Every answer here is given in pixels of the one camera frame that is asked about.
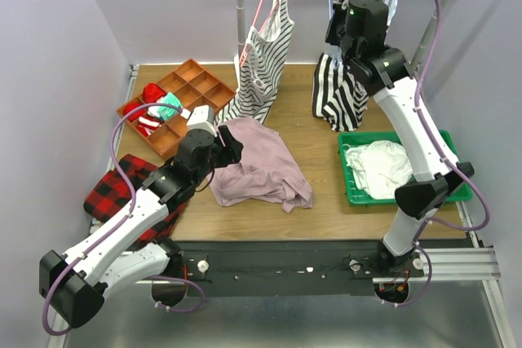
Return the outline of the mauve tank top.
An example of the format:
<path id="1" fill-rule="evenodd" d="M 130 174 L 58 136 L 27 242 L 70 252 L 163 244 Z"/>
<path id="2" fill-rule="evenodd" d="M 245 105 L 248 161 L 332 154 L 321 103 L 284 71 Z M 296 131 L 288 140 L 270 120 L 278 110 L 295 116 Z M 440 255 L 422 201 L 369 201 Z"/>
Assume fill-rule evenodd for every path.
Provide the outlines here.
<path id="1" fill-rule="evenodd" d="M 210 182 L 219 205 L 256 199 L 280 204 L 286 213 L 313 206 L 312 187 L 278 132 L 250 117 L 224 124 L 243 150 L 239 163 L 217 169 Z"/>

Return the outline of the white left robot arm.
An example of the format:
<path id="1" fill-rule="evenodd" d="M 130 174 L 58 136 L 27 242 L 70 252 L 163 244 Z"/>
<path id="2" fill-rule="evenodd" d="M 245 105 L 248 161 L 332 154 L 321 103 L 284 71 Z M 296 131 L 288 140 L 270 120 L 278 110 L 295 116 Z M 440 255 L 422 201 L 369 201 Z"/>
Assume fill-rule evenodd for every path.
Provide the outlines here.
<path id="1" fill-rule="evenodd" d="M 177 153 L 154 170 L 130 201 L 94 234 L 64 253 L 54 250 L 39 262 L 39 293 L 44 298 L 42 325 L 54 310 L 69 329 L 80 328 L 117 290 L 141 279 L 175 277 L 181 267 L 179 246 L 171 240 L 155 240 L 144 249 L 125 251 L 149 228 L 189 201 L 201 182 L 218 168 L 237 164 L 243 145 L 227 126 L 190 130 Z"/>

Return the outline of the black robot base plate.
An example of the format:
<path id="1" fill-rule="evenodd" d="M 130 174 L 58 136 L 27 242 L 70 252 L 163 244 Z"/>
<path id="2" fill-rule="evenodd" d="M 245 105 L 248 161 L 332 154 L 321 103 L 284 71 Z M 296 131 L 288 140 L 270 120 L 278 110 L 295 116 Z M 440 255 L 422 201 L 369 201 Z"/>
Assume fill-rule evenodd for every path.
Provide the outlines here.
<path id="1" fill-rule="evenodd" d="M 375 240 L 171 241 L 166 275 L 209 297 L 371 295 L 379 283 L 424 275 L 418 254 L 386 268 Z"/>

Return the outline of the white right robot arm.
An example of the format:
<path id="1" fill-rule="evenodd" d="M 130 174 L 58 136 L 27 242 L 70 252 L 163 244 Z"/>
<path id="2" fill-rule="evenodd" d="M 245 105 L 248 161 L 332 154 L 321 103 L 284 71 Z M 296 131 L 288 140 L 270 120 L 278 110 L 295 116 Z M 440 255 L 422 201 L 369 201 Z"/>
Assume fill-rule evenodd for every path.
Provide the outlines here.
<path id="1" fill-rule="evenodd" d="M 377 270 L 392 276 L 412 258 L 427 221 L 462 186 L 458 171 L 471 177 L 474 168 L 453 154 L 430 115 L 421 113 L 425 105 L 405 55 L 385 43 L 387 4 L 338 0 L 333 9 L 326 42 L 341 49 L 349 72 L 384 111 L 413 169 L 413 181 L 395 192 L 398 210 L 375 256 Z"/>

